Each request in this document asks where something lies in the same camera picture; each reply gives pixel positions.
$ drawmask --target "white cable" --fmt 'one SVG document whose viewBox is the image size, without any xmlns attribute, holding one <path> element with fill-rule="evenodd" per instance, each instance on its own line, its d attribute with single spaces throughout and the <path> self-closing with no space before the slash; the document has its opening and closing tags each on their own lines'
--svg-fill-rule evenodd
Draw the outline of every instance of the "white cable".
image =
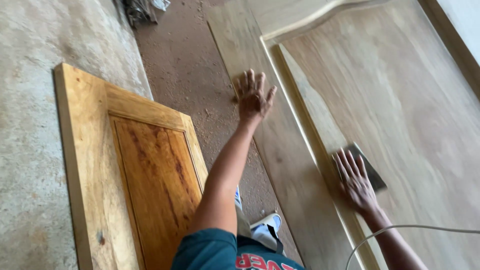
<svg viewBox="0 0 480 270">
<path fill-rule="evenodd" d="M 360 244 L 358 244 L 352 251 L 352 253 L 350 254 L 350 257 L 348 257 L 348 261 L 347 261 L 347 267 L 345 267 L 345 270 L 348 270 L 348 266 L 350 265 L 350 261 L 352 260 L 352 257 L 353 255 L 355 254 L 355 252 L 357 251 L 357 249 L 363 244 L 365 243 L 368 239 L 372 238 L 372 237 L 375 237 L 387 230 L 390 230 L 390 229 L 393 229 L 393 228 L 423 228 L 423 229 L 432 229 L 432 230 L 439 230 L 439 231 L 447 231 L 447 232 L 455 232 L 455 233 L 476 233 L 476 234 L 480 234 L 480 231 L 477 231 L 477 230 L 460 230 L 460 229 L 448 229 L 448 228 L 442 228 L 442 227 L 434 227 L 434 226 L 426 226 L 426 225 L 393 225 L 393 226 L 388 226 L 388 227 L 385 227 L 381 230 L 379 230 L 378 232 L 368 236 L 367 238 L 363 239 Z"/>
</svg>

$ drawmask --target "unfinished wooden door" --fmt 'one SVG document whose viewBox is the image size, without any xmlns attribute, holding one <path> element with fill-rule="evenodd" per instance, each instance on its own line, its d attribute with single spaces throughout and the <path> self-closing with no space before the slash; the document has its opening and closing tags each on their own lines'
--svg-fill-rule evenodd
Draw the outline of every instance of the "unfinished wooden door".
<svg viewBox="0 0 480 270">
<path fill-rule="evenodd" d="M 207 172 L 188 115 L 55 69 L 81 269 L 169 269 Z"/>
<path fill-rule="evenodd" d="M 479 67 L 437 1 L 232 0 L 208 22 L 233 81 L 279 88 L 254 138 L 306 268 L 343 269 L 370 234 L 336 196 L 331 153 L 354 141 L 394 223 L 480 226 Z M 480 267 L 469 235 L 400 233 L 432 269 Z M 362 266 L 386 269 L 374 240 Z"/>
</svg>

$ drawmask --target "dirt floor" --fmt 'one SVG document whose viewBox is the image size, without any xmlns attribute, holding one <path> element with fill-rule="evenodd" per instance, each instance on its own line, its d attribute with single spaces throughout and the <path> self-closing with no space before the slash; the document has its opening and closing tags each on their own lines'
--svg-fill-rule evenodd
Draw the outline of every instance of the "dirt floor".
<svg viewBox="0 0 480 270">
<path fill-rule="evenodd" d="M 192 117 L 208 170 L 238 122 L 233 88 L 206 21 L 208 9 L 222 3 L 172 1 L 166 12 L 157 12 L 158 25 L 140 26 L 135 33 L 154 100 Z M 275 210 L 283 218 L 253 143 L 240 195 L 250 222 Z M 286 222 L 279 237 L 288 257 L 300 262 Z"/>
</svg>

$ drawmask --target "hand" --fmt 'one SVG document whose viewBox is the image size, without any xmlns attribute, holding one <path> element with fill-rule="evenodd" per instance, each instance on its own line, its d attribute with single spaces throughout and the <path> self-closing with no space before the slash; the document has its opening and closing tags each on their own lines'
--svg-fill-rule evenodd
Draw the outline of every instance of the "hand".
<svg viewBox="0 0 480 270">
<path fill-rule="evenodd" d="M 361 156 L 354 160 L 350 151 L 345 155 L 340 149 L 335 155 L 335 162 L 343 179 L 340 192 L 347 202 L 364 218 L 376 213 L 380 207 Z"/>
<path fill-rule="evenodd" d="M 272 86 L 264 97 L 265 73 L 255 76 L 252 69 L 243 72 L 243 78 L 237 79 L 239 96 L 240 123 L 256 127 L 273 104 L 276 86 Z"/>
</svg>

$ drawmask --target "person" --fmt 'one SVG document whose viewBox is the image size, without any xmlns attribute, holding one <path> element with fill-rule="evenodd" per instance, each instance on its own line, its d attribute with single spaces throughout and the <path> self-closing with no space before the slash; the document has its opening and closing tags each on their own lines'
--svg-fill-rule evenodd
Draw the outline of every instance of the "person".
<svg viewBox="0 0 480 270">
<path fill-rule="evenodd" d="M 187 236 L 178 247 L 172 270 L 302 270 L 287 258 L 277 232 L 280 216 L 249 225 L 241 210 L 238 184 L 253 133 L 273 104 L 276 87 L 264 93 L 265 74 L 250 69 L 237 82 L 240 121 L 208 175 L 204 195 Z M 335 160 L 343 174 L 341 193 L 376 232 L 392 225 L 377 204 L 363 160 L 342 149 Z M 426 270 L 426 266 L 395 230 L 376 240 L 390 270 Z"/>
</svg>

